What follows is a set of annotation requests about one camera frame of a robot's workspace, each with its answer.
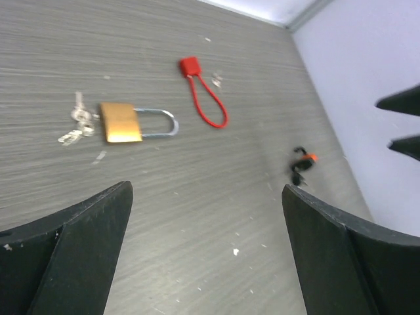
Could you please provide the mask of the silver keys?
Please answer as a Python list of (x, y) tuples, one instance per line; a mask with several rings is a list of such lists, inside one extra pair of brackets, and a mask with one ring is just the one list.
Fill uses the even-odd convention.
[(216, 86), (218, 89), (221, 88), (223, 78), (216, 72), (213, 73), (211, 78), (212, 84)]

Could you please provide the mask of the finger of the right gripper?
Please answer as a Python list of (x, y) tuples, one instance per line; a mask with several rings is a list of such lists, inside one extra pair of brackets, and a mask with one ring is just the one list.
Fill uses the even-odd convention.
[(395, 152), (407, 155), (417, 161), (420, 160), (420, 136), (409, 136), (406, 138), (394, 139), (388, 148)]
[(382, 98), (376, 107), (382, 110), (413, 116), (419, 115), (420, 87), (415, 86), (405, 91)]

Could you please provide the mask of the brass padlock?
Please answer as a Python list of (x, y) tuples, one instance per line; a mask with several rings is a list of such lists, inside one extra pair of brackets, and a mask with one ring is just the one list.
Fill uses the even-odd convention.
[[(159, 114), (171, 122), (171, 130), (166, 133), (143, 133), (140, 128), (139, 114)], [(136, 108), (129, 103), (102, 102), (99, 113), (89, 111), (83, 101), (83, 93), (75, 92), (75, 106), (70, 117), (76, 122), (75, 129), (58, 138), (63, 146), (76, 143), (83, 137), (95, 134), (96, 125), (101, 123), (104, 128), (106, 142), (110, 144), (141, 142), (145, 138), (168, 138), (179, 131), (179, 122), (167, 110), (155, 108)]]

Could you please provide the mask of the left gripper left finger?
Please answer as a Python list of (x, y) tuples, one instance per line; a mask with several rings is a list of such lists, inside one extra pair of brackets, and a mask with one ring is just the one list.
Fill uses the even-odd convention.
[(119, 182), (1, 232), (2, 314), (103, 314), (133, 204)]

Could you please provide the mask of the black orange key bunch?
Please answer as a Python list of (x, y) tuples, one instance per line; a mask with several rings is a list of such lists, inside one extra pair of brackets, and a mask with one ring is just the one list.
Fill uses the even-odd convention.
[(294, 160), (289, 166), (291, 183), (295, 186), (306, 184), (302, 172), (308, 171), (318, 162), (318, 156), (313, 153), (308, 153), (302, 146), (297, 146), (293, 149), (295, 153), (300, 153), (301, 156)]

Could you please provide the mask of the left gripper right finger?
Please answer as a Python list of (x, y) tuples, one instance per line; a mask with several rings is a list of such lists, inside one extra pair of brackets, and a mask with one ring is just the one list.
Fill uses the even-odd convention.
[(282, 206), (308, 314), (418, 314), (419, 238), (285, 185)]

